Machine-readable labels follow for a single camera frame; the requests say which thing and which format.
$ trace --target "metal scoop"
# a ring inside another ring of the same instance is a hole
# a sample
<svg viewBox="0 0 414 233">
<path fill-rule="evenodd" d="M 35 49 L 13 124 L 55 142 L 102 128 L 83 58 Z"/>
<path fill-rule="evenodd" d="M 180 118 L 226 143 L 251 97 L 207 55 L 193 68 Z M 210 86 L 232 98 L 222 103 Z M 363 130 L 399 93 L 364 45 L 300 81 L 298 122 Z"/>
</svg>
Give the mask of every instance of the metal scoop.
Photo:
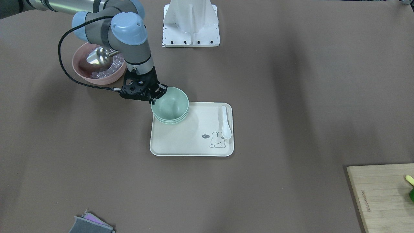
<svg viewBox="0 0 414 233">
<path fill-rule="evenodd" d="M 99 73 L 111 67 L 112 57 L 118 53 L 119 51 L 110 51 L 104 47 L 98 47 L 87 56 L 86 60 L 81 60 L 79 66 L 84 71 Z"/>
</svg>

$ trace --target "white metal base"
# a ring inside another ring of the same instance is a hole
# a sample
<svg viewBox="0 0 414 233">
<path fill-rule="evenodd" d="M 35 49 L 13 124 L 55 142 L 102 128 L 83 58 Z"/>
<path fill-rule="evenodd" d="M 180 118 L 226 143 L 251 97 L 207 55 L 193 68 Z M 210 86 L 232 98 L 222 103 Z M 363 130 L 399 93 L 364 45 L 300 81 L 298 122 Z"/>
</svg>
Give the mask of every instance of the white metal base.
<svg viewBox="0 0 414 233">
<path fill-rule="evenodd" d="M 167 4 L 164 7 L 164 18 L 169 6 L 170 4 Z M 211 6 L 217 17 L 217 6 Z M 218 20 L 217 24 L 206 24 L 194 33 L 184 31 L 179 24 L 164 24 L 162 39 L 162 46 L 164 47 L 214 47 L 219 45 L 220 33 Z"/>
</svg>

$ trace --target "robotic arm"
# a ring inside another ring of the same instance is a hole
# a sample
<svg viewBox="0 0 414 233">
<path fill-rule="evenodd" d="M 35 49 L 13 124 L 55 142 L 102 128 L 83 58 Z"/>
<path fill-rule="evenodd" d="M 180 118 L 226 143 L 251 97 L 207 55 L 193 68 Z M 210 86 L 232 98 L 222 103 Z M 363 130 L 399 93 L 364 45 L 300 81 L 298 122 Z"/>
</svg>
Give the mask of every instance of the robotic arm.
<svg viewBox="0 0 414 233">
<path fill-rule="evenodd" d="M 122 98 L 144 100 L 154 104 L 166 93 L 167 86 L 158 81 L 144 25 L 145 12 L 138 0 L 0 0 L 0 18 L 26 10 L 52 10 L 74 14 L 72 27 L 103 16 L 113 17 L 92 22 L 74 31 L 92 44 L 120 51 L 127 63 Z"/>
</svg>

